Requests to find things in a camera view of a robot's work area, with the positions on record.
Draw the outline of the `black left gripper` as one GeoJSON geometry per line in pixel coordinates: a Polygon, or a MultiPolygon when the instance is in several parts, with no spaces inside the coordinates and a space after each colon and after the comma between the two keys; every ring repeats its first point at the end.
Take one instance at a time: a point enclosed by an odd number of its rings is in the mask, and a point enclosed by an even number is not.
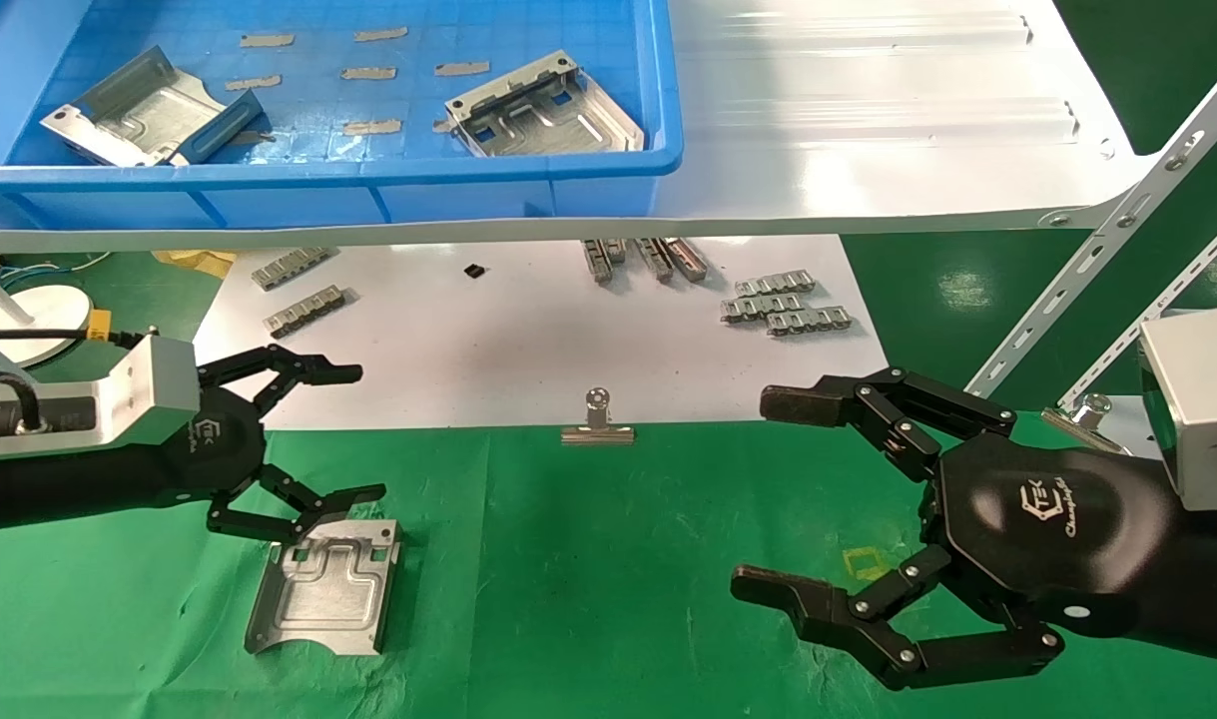
{"type": "Polygon", "coordinates": [[[360,364],[333,364],[324,355],[299,355],[281,346],[252,348],[197,367],[200,412],[162,445],[166,496],[174,502],[211,500],[206,528],[215,535],[292,546],[313,528],[344,519],[361,502],[385,498],[385,485],[340,488],[320,495],[273,464],[263,464],[267,439],[262,417],[298,384],[353,384],[361,381],[360,364]],[[263,372],[275,373],[251,401],[220,386],[263,372]],[[274,498],[296,510],[295,518],[267,517],[230,509],[253,479],[274,498]]]}

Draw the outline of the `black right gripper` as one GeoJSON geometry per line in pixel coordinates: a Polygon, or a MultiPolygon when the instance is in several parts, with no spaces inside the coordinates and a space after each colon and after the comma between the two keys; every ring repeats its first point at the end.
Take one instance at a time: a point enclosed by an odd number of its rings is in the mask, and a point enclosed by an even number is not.
{"type": "Polygon", "coordinates": [[[908,479],[935,477],[931,535],[944,547],[922,547],[858,592],[753,564],[731,574],[738,600],[783,611],[801,641],[845,651],[884,687],[1034,675],[1064,650],[1045,623],[1090,637],[1163,634],[1160,556],[1182,505],[1159,461],[1015,444],[1004,437],[1013,410],[894,365],[768,384],[759,414],[849,426],[908,479]],[[929,428],[965,442],[941,455],[929,428]],[[1000,631],[924,641],[896,631],[901,611],[941,584],[1000,631]]]}

